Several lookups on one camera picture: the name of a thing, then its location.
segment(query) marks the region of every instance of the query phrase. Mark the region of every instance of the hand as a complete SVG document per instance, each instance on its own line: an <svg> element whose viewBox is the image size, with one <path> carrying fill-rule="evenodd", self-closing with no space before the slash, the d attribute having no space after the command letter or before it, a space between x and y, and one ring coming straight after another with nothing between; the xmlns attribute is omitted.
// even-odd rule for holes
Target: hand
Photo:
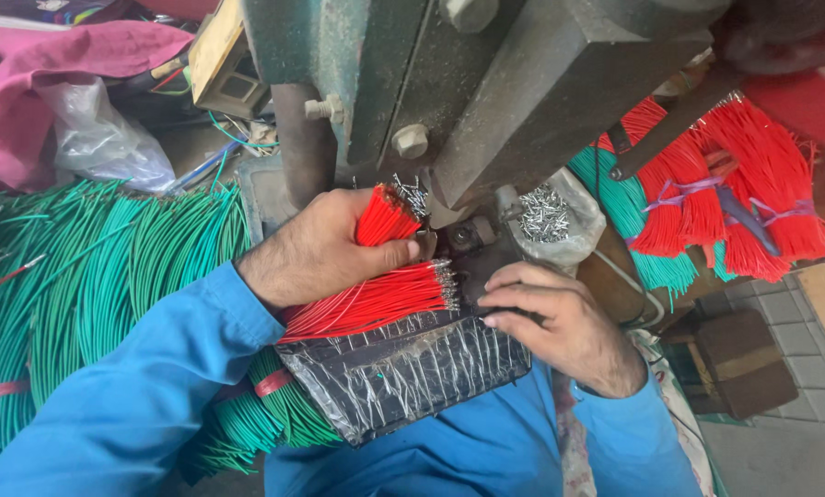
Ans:
<svg viewBox="0 0 825 497"><path fill-rule="evenodd" d="M333 190L237 263L238 274L272 313L338 294L404 266L418 243L396 240L379 247L354 243L354 229L373 189Z"/></svg>
<svg viewBox="0 0 825 497"><path fill-rule="evenodd" d="M481 307L517 307L544 316L541 325L516 312L486 316L487 326L512 335L541 360L603 397L639 392L648 379L636 348L600 311L582 283L529 263L495 272Z"/></svg>

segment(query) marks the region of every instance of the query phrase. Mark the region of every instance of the pile of metal terminals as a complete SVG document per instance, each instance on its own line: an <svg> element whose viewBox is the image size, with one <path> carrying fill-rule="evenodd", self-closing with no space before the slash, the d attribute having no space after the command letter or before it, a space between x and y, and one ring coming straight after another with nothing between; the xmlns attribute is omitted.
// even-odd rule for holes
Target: pile of metal terminals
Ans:
<svg viewBox="0 0 825 497"><path fill-rule="evenodd" d="M569 237L569 204L550 185L520 196L520 230L531 242L557 243Z"/></svg>

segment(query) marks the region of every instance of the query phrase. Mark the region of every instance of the plastic bag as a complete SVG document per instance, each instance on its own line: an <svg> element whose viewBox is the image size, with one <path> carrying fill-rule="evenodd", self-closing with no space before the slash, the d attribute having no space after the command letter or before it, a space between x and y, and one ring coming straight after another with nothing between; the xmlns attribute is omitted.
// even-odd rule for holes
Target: plastic bag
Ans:
<svg viewBox="0 0 825 497"><path fill-rule="evenodd" d="M566 239L556 243L533 242L523 234L517 221L510 221L509 226L524 252L532 258L569 272L569 268L577 266L596 248L597 241L606 229L606 216L584 185L565 167L548 178L545 184L553 187L569 204Z"/></svg>
<svg viewBox="0 0 825 497"><path fill-rule="evenodd" d="M175 180L161 144L138 123L129 123L109 103L99 76L36 85L53 110L53 163L90 179L128 179L126 186L160 192Z"/></svg>

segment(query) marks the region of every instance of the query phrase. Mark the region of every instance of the bundle of red wires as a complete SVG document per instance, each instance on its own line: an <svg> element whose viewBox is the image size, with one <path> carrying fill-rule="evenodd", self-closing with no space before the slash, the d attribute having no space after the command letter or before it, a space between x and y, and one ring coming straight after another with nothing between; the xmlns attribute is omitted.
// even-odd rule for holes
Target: bundle of red wires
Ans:
<svg viewBox="0 0 825 497"><path fill-rule="evenodd" d="M648 133L667 112L652 97L621 119L632 143ZM612 150L608 136L600 146ZM722 210L697 137L683 133L637 173L649 203L683 196L677 204L660 204L630 248L641 254L673 257L687 244L712 246L726 238Z"/></svg>
<svg viewBox="0 0 825 497"><path fill-rule="evenodd" d="M812 200L814 149L811 160L806 159L794 136L743 96L715 107L698 128L738 161L749 196L736 195L744 205L758 208L781 259L824 257L825 221L817 217Z"/></svg>
<svg viewBox="0 0 825 497"><path fill-rule="evenodd" d="M367 247L409 237L421 226L393 186L379 185L358 221L355 239ZM279 343L363 333L415 312L457 311L448 259L426 261L374 277L336 295L284 311Z"/></svg>
<svg viewBox="0 0 825 497"><path fill-rule="evenodd" d="M726 177L726 186L732 189L742 205L750 205L750 190L739 171ZM787 274L790 264L780 257L769 254L759 240L743 224L728 218L728 243L726 243L726 270L734 274L747 274L775 283Z"/></svg>

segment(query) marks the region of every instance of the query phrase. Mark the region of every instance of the pink cloth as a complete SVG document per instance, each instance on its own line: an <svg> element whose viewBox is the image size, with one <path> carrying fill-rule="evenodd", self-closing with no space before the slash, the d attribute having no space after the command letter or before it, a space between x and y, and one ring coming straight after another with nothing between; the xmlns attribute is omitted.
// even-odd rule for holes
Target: pink cloth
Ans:
<svg viewBox="0 0 825 497"><path fill-rule="evenodd" d="M0 28L0 181L26 192L54 182L53 168L40 161L53 112L32 90L34 78L135 76L174 58L193 38L179 29L133 20L53 33Z"/></svg>

